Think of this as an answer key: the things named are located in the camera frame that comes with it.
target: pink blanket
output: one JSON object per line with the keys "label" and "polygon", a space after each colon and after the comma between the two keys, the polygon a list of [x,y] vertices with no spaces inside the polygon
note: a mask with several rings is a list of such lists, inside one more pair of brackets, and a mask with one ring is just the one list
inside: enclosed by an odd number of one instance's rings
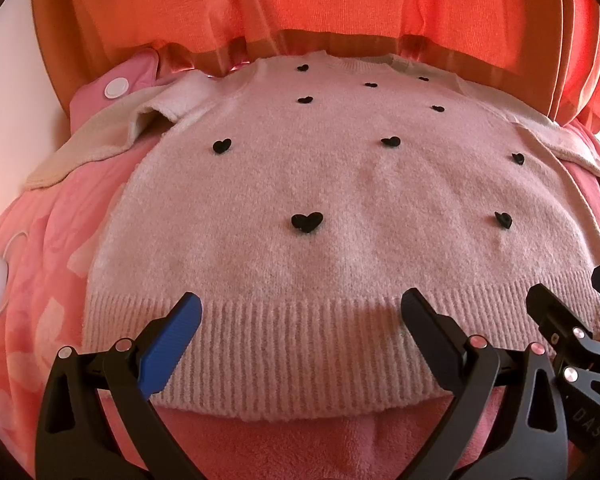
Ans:
{"label": "pink blanket", "polygon": [[[600,155],[589,132],[578,124],[570,131]],[[157,140],[144,138],[129,152],[78,168],[56,186],[26,192],[0,218],[0,253],[14,233],[29,232],[28,240],[14,243],[7,256],[10,304],[0,316],[0,437],[32,475],[38,411],[50,367],[60,347],[80,348],[86,279],[100,229],[136,164]],[[565,166],[600,224],[598,180],[575,164]],[[462,463],[480,452],[500,396],[497,392],[491,399]],[[210,480],[393,480],[449,400],[352,418],[279,423],[158,412]],[[125,456],[141,464],[112,402],[104,400],[104,406]]]}

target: white cable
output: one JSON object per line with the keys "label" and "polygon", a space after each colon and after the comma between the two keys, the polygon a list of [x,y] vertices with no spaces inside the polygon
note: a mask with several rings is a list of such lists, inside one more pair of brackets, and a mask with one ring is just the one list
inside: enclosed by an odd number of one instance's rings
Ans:
{"label": "white cable", "polygon": [[[6,256],[7,256],[7,252],[9,251],[9,248],[11,247],[11,243],[20,235],[24,235],[25,238],[29,238],[29,235],[24,232],[24,231],[18,231],[16,234],[14,234],[9,241],[7,242],[7,244],[4,247],[4,251],[2,252],[2,259],[5,260]],[[7,282],[9,282],[9,274],[7,273]],[[4,309],[7,308],[7,305],[9,304],[9,300],[6,299],[4,300],[4,303],[0,306],[0,314],[3,313]]]}

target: metal pin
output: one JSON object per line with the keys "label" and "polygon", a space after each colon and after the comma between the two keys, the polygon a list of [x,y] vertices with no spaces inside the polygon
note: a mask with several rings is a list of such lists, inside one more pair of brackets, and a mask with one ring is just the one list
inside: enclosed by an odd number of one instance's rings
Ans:
{"label": "metal pin", "polygon": [[536,355],[544,355],[546,350],[540,343],[531,343],[531,351]]}
{"label": "metal pin", "polygon": [[469,344],[474,348],[486,348],[489,342],[481,335],[472,335]]}
{"label": "metal pin", "polygon": [[67,359],[73,352],[74,349],[70,346],[63,346],[58,350],[58,357],[61,359]]}
{"label": "metal pin", "polygon": [[124,338],[124,339],[120,339],[119,341],[116,342],[116,350],[118,352],[126,352],[132,346],[133,346],[133,343],[131,342],[131,339]]}
{"label": "metal pin", "polygon": [[578,372],[575,368],[571,368],[570,366],[567,366],[562,374],[568,383],[574,383],[578,380]]}

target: white wall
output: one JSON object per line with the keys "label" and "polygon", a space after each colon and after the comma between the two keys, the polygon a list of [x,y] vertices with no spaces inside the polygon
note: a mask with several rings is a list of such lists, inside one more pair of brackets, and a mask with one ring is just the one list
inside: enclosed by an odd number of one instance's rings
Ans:
{"label": "white wall", "polygon": [[68,131],[40,56],[31,0],[6,0],[0,8],[0,213]]}

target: orange curtain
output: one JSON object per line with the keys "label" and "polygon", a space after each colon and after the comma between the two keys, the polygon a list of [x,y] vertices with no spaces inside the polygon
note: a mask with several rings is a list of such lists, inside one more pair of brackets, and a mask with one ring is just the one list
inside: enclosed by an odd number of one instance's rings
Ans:
{"label": "orange curtain", "polygon": [[561,123],[600,130],[595,0],[32,0],[65,106],[150,45],[213,75],[259,57],[396,53],[501,89]]}

